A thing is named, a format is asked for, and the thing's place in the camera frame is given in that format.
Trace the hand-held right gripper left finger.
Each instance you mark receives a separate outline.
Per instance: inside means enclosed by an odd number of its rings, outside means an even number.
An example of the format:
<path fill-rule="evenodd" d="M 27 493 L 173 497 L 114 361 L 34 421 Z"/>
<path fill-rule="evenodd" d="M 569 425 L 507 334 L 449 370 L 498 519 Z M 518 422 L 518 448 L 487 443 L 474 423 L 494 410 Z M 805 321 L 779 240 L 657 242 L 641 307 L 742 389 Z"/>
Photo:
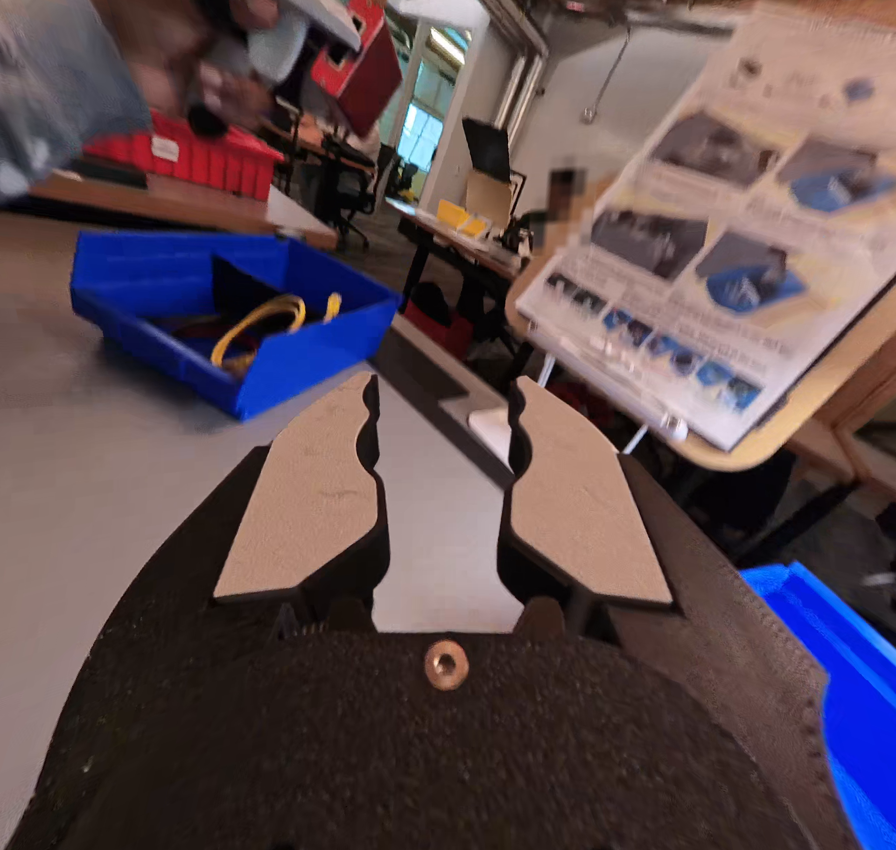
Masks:
<path fill-rule="evenodd" d="M 274 439 L 213 590 L 217 604 L 288 599 L 325 619 L 334 601 L 369 611 L 389 567 L 378 378 L 359 372 Z"/>

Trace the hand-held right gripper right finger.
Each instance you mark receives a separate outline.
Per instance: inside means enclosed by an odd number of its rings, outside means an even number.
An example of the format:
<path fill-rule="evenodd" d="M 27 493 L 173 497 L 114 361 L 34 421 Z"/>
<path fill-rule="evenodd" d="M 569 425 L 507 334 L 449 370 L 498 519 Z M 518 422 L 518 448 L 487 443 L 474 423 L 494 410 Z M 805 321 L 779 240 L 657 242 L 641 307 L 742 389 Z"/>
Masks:
<path fill-rule="evenodd" d="M 671 611 L 673 591 L 612 442 L 530 378 L 516 381 L 508 403 L 504 588 L 523 605 L 553 600 L 568 630 L 585 630 L 604 605 Z"/>

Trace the blue plastic bin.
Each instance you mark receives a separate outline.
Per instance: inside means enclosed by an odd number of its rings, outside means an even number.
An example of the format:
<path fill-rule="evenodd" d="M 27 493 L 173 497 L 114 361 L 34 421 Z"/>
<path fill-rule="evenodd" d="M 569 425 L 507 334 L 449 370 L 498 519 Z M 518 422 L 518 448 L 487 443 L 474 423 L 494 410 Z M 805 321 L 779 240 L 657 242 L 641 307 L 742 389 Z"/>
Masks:
<path fill-rule="evenodd" d="M 841 803 L 863 848 L 893 849 L 894 646 L 800 563 L 742 577 L 827 674 L 823 740 Z"/>
<path fill-rule="evenodd" d="M 263 338 L 240 378 L 211 362 L 210 340 L 162 326 L 212 316 L 215 254 L 301 298 L 311 317 Z M 223 232 L 81 232 L 70 296 L 106 340 L 240 421 L 372 358 L 400 304 L 393 289 L 302 240 Z"/>

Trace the person's left hand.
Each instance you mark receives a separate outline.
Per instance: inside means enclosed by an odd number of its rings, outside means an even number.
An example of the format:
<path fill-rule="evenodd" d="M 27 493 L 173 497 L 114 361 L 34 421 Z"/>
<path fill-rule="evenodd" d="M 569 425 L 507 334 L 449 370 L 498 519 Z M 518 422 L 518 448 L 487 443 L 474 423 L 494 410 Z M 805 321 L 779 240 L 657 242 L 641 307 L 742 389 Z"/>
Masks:
<path fill-rule="evenodd" d="M 239 76 L 208 61 L 197 71 L 202 105 L 223 121 L 253 128 L 267 119 L 274 105 L 272 92 L 253 77 Z"/>

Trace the red plastic crate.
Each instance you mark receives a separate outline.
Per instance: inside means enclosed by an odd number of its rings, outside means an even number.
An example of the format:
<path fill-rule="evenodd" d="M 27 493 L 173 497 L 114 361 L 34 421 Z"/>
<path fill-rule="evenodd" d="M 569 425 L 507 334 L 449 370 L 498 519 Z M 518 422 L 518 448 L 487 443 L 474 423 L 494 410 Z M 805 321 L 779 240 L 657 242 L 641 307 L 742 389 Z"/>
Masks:
<path fill-rule="evenodd" d="M 268 199 L 282 153 L 239 127 L 218 139 L 197 136 L 186 119 L 151 111 L 151 130 L 95 138 L 83 155 L 226 191 L 261 202 Z"/>

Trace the wooden desk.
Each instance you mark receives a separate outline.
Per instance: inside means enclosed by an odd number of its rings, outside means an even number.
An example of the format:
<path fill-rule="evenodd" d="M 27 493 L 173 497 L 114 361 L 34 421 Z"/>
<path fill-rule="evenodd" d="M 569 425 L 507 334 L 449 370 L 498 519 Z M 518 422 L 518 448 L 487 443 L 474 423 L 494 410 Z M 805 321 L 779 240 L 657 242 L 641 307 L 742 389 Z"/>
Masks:
<path fill-rule="evenodd" d="M 338 245 L 333 228 L 275 185 L 265 198 L 256 198 L 158 174 L 149 175 L 146 187 L 138 188 L 55 170 L 27 198 L 227 232 L 277 233 L 322 251 L 334 251 Z"/>

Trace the red bag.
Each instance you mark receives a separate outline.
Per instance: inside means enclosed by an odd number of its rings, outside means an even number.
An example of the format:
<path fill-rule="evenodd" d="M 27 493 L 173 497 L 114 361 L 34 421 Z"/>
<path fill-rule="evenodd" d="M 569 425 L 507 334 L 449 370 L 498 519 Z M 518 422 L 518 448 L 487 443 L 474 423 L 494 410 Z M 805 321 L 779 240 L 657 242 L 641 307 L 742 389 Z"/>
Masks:
<path fill-rule="evenodd" d="M 465 361 L 474 340 L 474 323 L 449 305 L 435 282 L 421 282 L 411 291 L 403 317 L 444 351 Z"/>

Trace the cardboard box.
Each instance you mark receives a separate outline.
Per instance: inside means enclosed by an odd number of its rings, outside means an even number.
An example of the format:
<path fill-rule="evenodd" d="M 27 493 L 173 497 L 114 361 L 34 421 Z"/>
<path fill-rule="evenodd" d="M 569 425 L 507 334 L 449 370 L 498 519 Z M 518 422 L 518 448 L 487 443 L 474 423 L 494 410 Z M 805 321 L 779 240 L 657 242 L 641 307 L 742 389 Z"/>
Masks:
<path fill-rule="evenodd" d="M 495 232 L 503 232 L 511 219 L 514 187 L 511 181 L 499 180 L 487 172 L 471 168 L 466 183 L 465 210 L 490 224 Z"/>

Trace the instruction poster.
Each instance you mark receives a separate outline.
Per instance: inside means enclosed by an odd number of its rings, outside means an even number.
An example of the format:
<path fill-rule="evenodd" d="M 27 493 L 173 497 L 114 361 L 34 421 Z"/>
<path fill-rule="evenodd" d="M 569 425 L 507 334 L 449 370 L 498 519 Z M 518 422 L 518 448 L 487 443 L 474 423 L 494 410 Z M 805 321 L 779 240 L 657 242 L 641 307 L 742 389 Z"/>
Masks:
<path fill-rule="evenodd" d="M 558 363 L 731 452 L 893 284 L 894 27 L 760 4 L 518 310 Z"/>

